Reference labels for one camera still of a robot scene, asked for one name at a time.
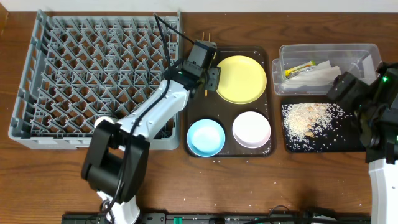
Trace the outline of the white pink bowl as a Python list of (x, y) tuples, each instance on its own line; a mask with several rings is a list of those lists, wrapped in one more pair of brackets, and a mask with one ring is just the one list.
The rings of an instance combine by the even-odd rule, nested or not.
[(243, 147), (256, 149), (271, 138), (271, 125), (267, 118), (255, 111), (239, 114), (232, 125), (235, 140)]

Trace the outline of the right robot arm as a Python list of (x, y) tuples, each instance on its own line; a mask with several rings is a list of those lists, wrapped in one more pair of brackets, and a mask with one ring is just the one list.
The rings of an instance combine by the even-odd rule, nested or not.
[(371, 223), (397, 223), (397, 64), (382, 63), (371, 83), (338, 75), (327, 97), (354, 113), (371, 179)]

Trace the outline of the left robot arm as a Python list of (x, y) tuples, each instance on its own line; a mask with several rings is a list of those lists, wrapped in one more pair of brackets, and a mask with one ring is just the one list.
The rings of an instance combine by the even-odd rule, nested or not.
[(194, 42), (186, 59), (166, 69), (159, 87), (130, 115), (97, 120), (81, 177), (102, 198), (95, 223), (135, 223), (140, 210), (135, 196), (146, 174), (150, 143), (174, 115), (182, 111), (197, 88), (215, 91), (221, 69), (214, 65), (216, 43)]

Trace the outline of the green orange snack wrapper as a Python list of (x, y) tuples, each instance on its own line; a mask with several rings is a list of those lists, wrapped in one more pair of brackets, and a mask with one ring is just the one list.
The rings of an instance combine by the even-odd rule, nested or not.
[(307, 67), (311, 67), (311, 66), (315, 66), (315, 62), (313, 60), (311, 60), (311, 61), (309, 61), (307, 63), (301, 64), (301, 65), (298, 65), (296, 67), (284, 70), (284, 75), (285, 75), (285, 77), (288, 77), (291, 73), (296, 72), (297, 70), (300, 70), (300, 69), (303, 69), (303, 68), (307, 68)]

